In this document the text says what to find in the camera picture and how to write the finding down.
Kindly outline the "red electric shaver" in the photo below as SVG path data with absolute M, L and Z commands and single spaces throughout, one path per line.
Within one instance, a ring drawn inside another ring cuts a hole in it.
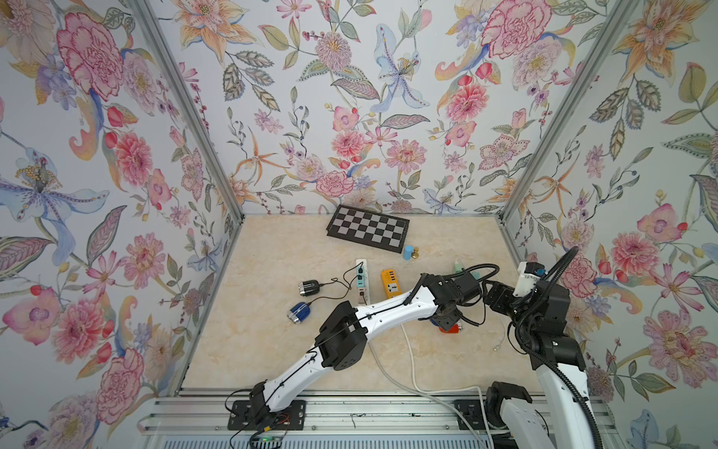
M 462 325 L 460 323 L 457 323 L 453 325 L 450 329 L 444 329 L 443 327 L 441 327 L 439 331 L 444 334 L 458 334 L 462 331 Z

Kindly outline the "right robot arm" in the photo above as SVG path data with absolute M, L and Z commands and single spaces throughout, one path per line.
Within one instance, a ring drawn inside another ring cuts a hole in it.
M 602 448 L 585 361 L 579 344 L 566 333 L 568 289 L 539 281 L 518 296 L 512 287 L 497 284 L 489 291 L 487 304 L 510 318 L 515 340 L 540 380 L 552 426 L 544 426 L 524 387 L 499 381 L 486 393 L 487 423 L 507 428 L 520 448 Z

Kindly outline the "blue electric shaver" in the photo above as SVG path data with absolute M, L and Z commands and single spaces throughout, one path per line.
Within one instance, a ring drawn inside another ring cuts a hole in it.
M 293 324 L 303 323 L 310 316 L 310 305 L 299 302 L 289 310 L 287 316 Z

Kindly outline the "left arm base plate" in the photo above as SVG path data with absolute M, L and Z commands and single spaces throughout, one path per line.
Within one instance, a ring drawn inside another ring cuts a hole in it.
M 307 403 L 294 400 L 291 405 L 280 411 L 270 412 L 267 406 L 259 408 L 250 400 L 236 400 L 232 403 L 227 429 L 244 430 L 304 430 L 307 417 Z

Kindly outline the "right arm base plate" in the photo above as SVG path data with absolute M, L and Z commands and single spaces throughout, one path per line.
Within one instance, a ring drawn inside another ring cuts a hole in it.
M 500 417 L 500 403 L 498 400 L 485 400 L 482 404 L 478 400 L 456 400 L 454 408 L 461 413 L 457 423 L 460 430 L 486 430 L 484 418 L 490 430 L 503 430 L 505 423 Z

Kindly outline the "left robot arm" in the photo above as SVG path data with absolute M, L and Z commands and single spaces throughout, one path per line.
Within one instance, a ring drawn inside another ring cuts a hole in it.
M 263 430 L 295 398 L 327 372 L 347 370 L 359 362 L 373 338 L 417 320 L 448 330 L 462 319 L 460 308 L 484 287 L 462 271 L 448 276 L 423 274 L 408 293 L 364 306 L 343 301 L 320 327 L 314 345 L 279 377 L 257 384 L 249 394 L 247 421 Z

